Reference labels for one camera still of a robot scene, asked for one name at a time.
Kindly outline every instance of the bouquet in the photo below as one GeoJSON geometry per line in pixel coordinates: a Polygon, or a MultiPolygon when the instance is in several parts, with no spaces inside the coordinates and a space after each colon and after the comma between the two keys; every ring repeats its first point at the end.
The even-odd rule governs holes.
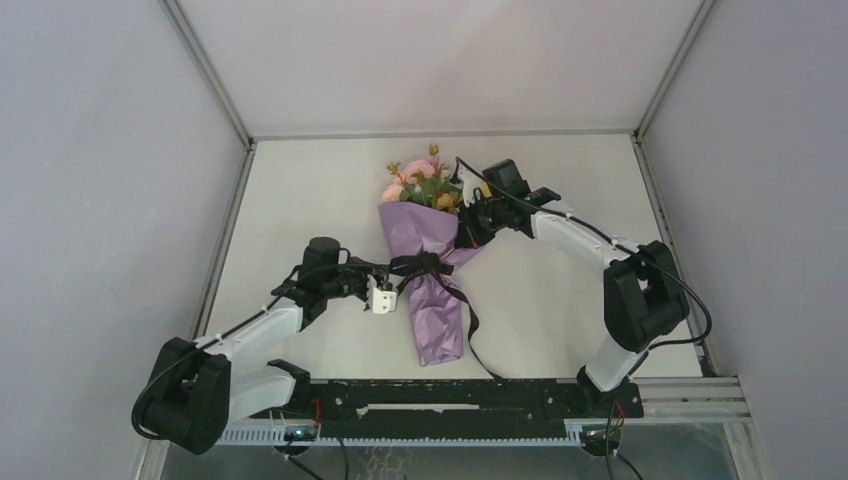
{"type": "MultiPolygon", "coordinates": [[[[456,249],[456,206],[461,191],[449,181],[451,169],[439,161],[439,148],[430,145],[429,156],[388,166],[391,184],[378,207],[383,234],[393,258],[438,254],[442,264],[460,268],[477,254],[476,249],[456,249]]],[[[458,289],[449,276],[442,283],[458,289]]],[[[409,320],[421,366],[458,360],[463,353],[461,302],[431,275],[412,279],[409,320]]]]}

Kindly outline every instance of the yellow flower bud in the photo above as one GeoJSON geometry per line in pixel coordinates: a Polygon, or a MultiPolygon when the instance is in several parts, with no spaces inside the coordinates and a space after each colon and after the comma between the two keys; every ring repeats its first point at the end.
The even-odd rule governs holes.
{"type": "Polygon", "coordinates": [[[451,197],[448,193],[443,193],[442,196],[436,200],[436,210],[450,210],[453,206],[453,197],[451,197]]]}

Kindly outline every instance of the black bracket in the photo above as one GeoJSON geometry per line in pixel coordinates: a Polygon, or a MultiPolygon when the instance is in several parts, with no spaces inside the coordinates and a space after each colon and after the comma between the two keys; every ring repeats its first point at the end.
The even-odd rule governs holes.
{"type": "Polygon", "coordinates": [[[162,346],[150,380],[179,364],[139,399],[136,413],[142,427],[199,455],[212,448],[227,426],[231,365],[224,355],[196,350],[181,338],[162,346]]]}
{"type": "Polygon", "coordinates": [[[370,264],[357,257],[349,256],[344,264],[339,264],[340,253],[341,244],[334,238],[311,239],[303,251],[297,280],[286,280],[271,291],[271,295],[289,298],[303,309],[302,328],[327,310],[329,299],[355,296],[367,304],[368,275],[379,273],[362,268],[370,264]]]}
{"type": "MultiPolygon", "coordinates": [[[[671,251],[661,242],[639,247],[639,253],[678,275],[671,251]]],[[[658,336],[667,335],[689,315],[683,288],[662,272],[630,257],[604,270],[604,323],[624,349],[641,352],[658,336]],[[639,281],[646,281],[642,288],[639,281]]]]}

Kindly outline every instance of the black ribbon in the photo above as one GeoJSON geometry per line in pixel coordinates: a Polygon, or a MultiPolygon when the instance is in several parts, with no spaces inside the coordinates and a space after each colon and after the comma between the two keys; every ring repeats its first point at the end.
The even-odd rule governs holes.
{"type": "Polygon", "coordinates": [[[468,346],[471,348],[471,353],[474,355],[474,358],[477,359],[477,363],[479,363],[480,366],[483,367],[483,370],[491,375],[492,378],[499,382],[504,380],[502,376],[489,370],[483,361],[480,360],[480,356],[477,355],[477,352],[474,351],[474,345],[471,343],[471,337],[473,337],[474,333],[480,328],[480,319],[477,317],[477,313],[471,306],[471,302],[468,301],[468,297],[462,293],[461,290],[447,285],[442,279],[442,275],[450,275],[453,273],[453,265],[445,265],[442,263],[438,254],[423,252],[418,255],[404,255],[393,258],[392,261],[389,262],[389,273],[403,277],[403,280],[401,280],[397,286],[398,294],[403,293],[403,290],[409,282],[412,281],[412,279],[423,275],[432,275],[432,277],[436,279],[436,282],[444,288],[446,292],[460,302],[468,305],[468,312],[471,316],[471,325],[468,328],[468,346]]]}

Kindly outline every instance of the white table surface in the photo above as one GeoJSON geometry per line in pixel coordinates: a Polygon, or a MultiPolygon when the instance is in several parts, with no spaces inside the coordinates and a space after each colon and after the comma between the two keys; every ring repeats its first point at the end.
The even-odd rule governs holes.
{"type": "MultiPolygon", "coordinates": [[[[560,193],[581,218],[647,243],[659,238],[626,135],[281,140],[260,142],[241,204],[207,332],[240,322],[270,300],[299,264],[309,239],[330,236],[366,260],[387,263],[377,205],[385,166],[425,155],[459,155],[478,169],[516,161],[531,188],[560,193]]],[[[455,273],[481,321],[474,346],[510,378],[573,378],[605,336],[600,272],[539,241],[501,231],[455,273]]],[[[454,362],[420,367],[403,298],[393,314],[363,313],[355,298],[330,301],[303,332],[268,353],[313,378],[488,378],[470,350],[454,362]]],[[[464,327],[468,315],[464,312],[464,327]]],[[[670,338],[690,336],[685,322],[670,338]]],[[[641,377],[701,376],[690,345],[658,349],[641,377]]]]}

